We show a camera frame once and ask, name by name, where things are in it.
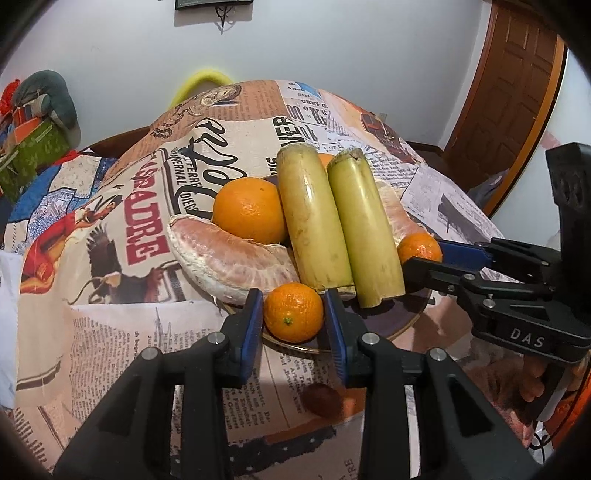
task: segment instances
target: eagle illustration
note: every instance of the eagle illustration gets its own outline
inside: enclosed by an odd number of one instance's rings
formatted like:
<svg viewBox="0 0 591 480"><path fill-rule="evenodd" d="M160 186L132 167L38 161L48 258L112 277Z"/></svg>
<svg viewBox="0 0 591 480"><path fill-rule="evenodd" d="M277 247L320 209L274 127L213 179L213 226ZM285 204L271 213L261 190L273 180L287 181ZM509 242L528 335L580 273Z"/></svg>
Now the eagle illustration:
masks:
<svg viewBox="0 0 591 480"><path fill-rule="evenodd" d="M115 241L109 240L102 225L90 232L86 249L90 259L90 280L86 282L73 304L86 286L92 283L94 291L88 303L149 303L158 301L158 286L164 277L165 264L152 268L145 277L122 273Z"/></svg>

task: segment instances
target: silver bolt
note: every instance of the silver bolt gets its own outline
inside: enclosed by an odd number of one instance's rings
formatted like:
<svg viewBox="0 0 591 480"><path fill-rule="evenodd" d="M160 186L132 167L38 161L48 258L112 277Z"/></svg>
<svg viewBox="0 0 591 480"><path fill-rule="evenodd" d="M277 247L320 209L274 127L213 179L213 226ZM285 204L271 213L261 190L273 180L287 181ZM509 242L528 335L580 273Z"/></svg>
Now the silver bolt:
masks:
<svg viewBox="0 0 591 480"><path fill-rule="evenodd" d="M443 348L431 348L431 350L429 350L429 356L433 358L433 360L441 362L447 358L447 353L445 353Z"/></svg>
<svg viewBox="0 0 591 480"><path fill-rule="evenodd" d="M207 341L214 345L219 345L226 339L226 336L222 332L212 332L207 336Z"/></svg>
<svg viewBox="0 0 591 480"><path fill-rule="evenodd" d="M155 346L149 346L142 350L141 355L144 360L152 360L158 356L158 349Z"/></svg>
<svg viewBox="0 0 591 480"><path fill-rule="evenodd" d="M361 341L363 343L367 343L368 345L375 345L379 342L379 335L373 332L367 332L361 336Z"/></svg>

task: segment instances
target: sugarcane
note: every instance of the sugarcane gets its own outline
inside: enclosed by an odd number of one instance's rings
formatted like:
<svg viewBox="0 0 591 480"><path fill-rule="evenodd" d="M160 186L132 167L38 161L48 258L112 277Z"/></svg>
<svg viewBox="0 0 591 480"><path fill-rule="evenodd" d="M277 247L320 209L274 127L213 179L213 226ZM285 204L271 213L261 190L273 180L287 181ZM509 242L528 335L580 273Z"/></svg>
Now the sugarcane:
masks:
<svg viewBox="0 0 591 480"><path fill-rule="evenodd" d="M361 308L404 295L396 243L363 152L339 153L327 168Z"/></svg>
<svg viewBox="0 0 591 480"><path fill-rule="evenodd" d="M316 149L296 143L279 150L277 179L301 282L318 293L338 288L354 296L343 229Z"/></svg>

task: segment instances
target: door frame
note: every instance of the door frame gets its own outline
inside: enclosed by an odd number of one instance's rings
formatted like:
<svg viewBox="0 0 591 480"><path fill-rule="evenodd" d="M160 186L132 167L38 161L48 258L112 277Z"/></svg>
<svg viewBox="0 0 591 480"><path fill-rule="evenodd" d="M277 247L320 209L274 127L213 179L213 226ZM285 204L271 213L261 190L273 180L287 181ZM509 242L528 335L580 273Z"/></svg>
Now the door frame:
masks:
<svg viewBox="0 0 591 480"><path fill-rule="evenodd" d="M470 111L474 98L476 97L478 87L482 81L482 75L484 74L486 62L488 61L488 56L491 51L492 37L495 32L498 12L499 4L496 1L493 1L491 5L491 14L488 19L486 37L482 47L482 53L480 54L480 60L478 61L478 66L476 67L474 79L472 80L472 84L470 86L470 90L468 91L468 95L466 97L466 101L464 102L464 106L462 107L460 116L457 119L456 126L454 127L452 134L447 141L445 149L443 150L443 154L441 155L445 161L449 160L449 155L452 151L452 148L456 144L460 132L462 131L468 112ZM493 196L483 208L484 213L488 216L492 215L496 211L513 185L517 182L519 175L527 165L528 160L533 155L542 133L544 133L545 126L548 123L554 108L558 90L560 89L560 85L562 83L564 67L566 66L566 52L567 47L564 43L564 40L558 36L552 63L552 71L550 72L550 80L548 81L548 88L546 89L546 93L542 99L540 111L534 121L534 125L531 128L530 134L527 136L523 147L517 154L517 157L509 169L509 172L507 172L503 182L495 190Z"/></svg>

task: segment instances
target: door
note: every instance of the door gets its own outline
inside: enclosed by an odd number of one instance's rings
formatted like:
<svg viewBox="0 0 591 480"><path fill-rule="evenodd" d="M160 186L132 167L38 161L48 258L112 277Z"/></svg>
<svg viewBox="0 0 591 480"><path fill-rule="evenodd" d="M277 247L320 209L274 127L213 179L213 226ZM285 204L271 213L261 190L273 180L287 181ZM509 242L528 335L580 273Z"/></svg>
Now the door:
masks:
<svg viewBox="0 0 591 480"><path fill-rule="evenodd" d="M443 154L452 180L465 191L515 162L547 94L557 40L535 13L493 5L488 52L485 43L480 72Z"/></svg>

